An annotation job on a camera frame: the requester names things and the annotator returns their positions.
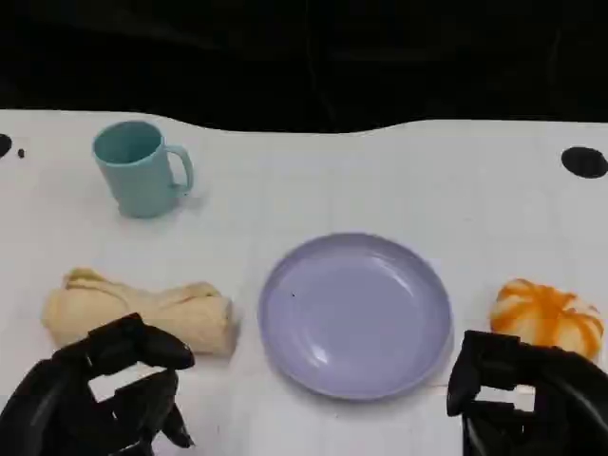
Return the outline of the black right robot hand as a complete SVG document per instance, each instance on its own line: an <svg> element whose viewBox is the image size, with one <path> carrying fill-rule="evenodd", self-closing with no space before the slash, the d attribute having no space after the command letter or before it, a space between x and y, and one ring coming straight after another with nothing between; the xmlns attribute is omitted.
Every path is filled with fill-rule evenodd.
<svg viewBox="0 0 608 456"><path fill-rule="evenodd" d="M534 389L530 411L481 401L483 387ZM446 413L459 416L465 455L604 455L607 375L583 356L519 337L467 331L452 369Z"/></svg>

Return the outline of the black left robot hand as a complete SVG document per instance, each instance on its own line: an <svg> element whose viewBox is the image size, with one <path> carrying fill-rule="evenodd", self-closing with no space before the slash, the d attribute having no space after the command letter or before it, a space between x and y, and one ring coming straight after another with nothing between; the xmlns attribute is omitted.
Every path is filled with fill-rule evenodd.
<svg viewBox="0 0 608 456"><path fill-rule="evenodd" d="M138 363L158 368L103 401L90 381ZM194 442L176 404L178 373L194 354L176 336L132 313L35 364L1 412L4 455L151 455L160 433Z"/></svg>

